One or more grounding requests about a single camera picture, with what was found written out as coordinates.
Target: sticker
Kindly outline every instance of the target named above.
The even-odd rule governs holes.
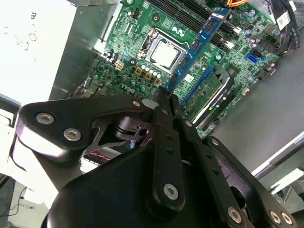
[[[292,0],[289,1],[289,4],[290,4],[291,8],[293,9],[293,11],[296,11],[295,4],[294,4],[294,2]]]
[[[189,74],[187,74],[185,76],[185,78],[184,78],[184,80],[187,81],[187,82],[189,82],[189,83],[191,83],[193,81],[193,79],[194,79],[194,77],[191,76],[191,75],[189,75]]]
[[[290,17],[288,12],[283,13],[277,20],[277,25],[279,29],[282,30],[290,22]]]
[[[217,14],[217,13],[212,13],[211,15],[214,16],[214,17],[220,18],[220,19],[224,18],[223,15],[220,15],[220,14]]]

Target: green circuit board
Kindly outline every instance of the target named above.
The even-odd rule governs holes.
[[[190,10],[183,10],[195,17]],[[244,12],[251,10],[255,12],[253,16],[247,18],[242,16]],[[228,21],[242,30],[249,30],[250,35],[244,35],[241,30],[240,33],[235,33],[233,37],[228,38],[227,41],[234,45],[228,51],[209,44],[191,67],[187,80],[183,80],[174,92],[181,102],[196,85],[199,78],[208,69],[212,69],[209,76],[183,107],[184,117],[191,121],[221,89],[222,79],[216,74],[217,70],[223,68],[233,74],[235,82],[230,91],[240,88],[234,99],[217,116],[217,120],[220,121],[247,94],[251,86],[262,79],[259,77],[264,76],[261,70],[270,62],[275,63],[278,59],[277,56],[262,48],[253,48],[252,43],[249,42],[250,38],[276,40],[275,35],[270,31],[275,30],[276,25],[257,9],[246,3],[233,10]],[[134,94],[139,99],[151,99],[157,87],[164,85],[170,77],[169,72],[139,56],[139,50],[142,50],[147,36],[155,29],[161,31],[166,38],[184,50],[187,50],[197,35],[148,1],[125,1],[105,46],[95,77],[87,89],[90,91],[90,95],[84,97]],[[222,37],[225,36],[222,31],[218,31],[218,33]],[[247,58],[248,53],[251,53],[253,49],[258,50],[261,55],[257,63],[253,63]],[[209,108],[208,116],[212,115],[215,110],[216,107]],[[215,125],[210,124],[204,131],[198,126],[200,136],[208,135]]]

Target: mounting hole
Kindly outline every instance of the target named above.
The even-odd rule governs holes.
[[[167,153],[168,154],[173,154],[173,150],[171,148],[167,148]]]
[[[217,171],[216,169],[212,169],[212,171],[214,172],[215,175],[219,175],[219,171]]]
[[[207,158],[212,159],[212,156],[209,153],[206,153]]]
[[[148,129],[141,129],[138,134],[140,137],[143,137],[145,135],[147,135],[149,133],[149,130]]]
[[[154,13],[154,14],[152,15],[152,21],[153,21],[154,23],[159,22],[159,21],[160,21],[160,15],[159,15],[158,13]]]

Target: motherboard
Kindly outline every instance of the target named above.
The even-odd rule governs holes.
[[[203,0],[126,0],[95,75],[71,98],[132,94],[152,99],[194,45],[212,7]],[[211,31],[214,25],[208,26]],[[218,25],[174,88],[183,116],[201,137],[210,134],[255,83],[276,71],[278,56],[259,43],[275,43],[279,35],[277,25],[249,3],[234,8]]]

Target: screw hole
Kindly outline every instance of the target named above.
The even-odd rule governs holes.
[[[143,137],[145,135],[147,135],[149,133],[149,130],[148,129],[141,129],[138,134],[140,137]]]
[[[215,175],[219,175],[219,171],[217,171],[216,169],[212,169],[212,171],[214,172]]]
[[[173,150],[171,148],[167,148],[167,153],[168,154],[173,154]]]
[[[207,158],[212,159],[211,155],[206,153]]]

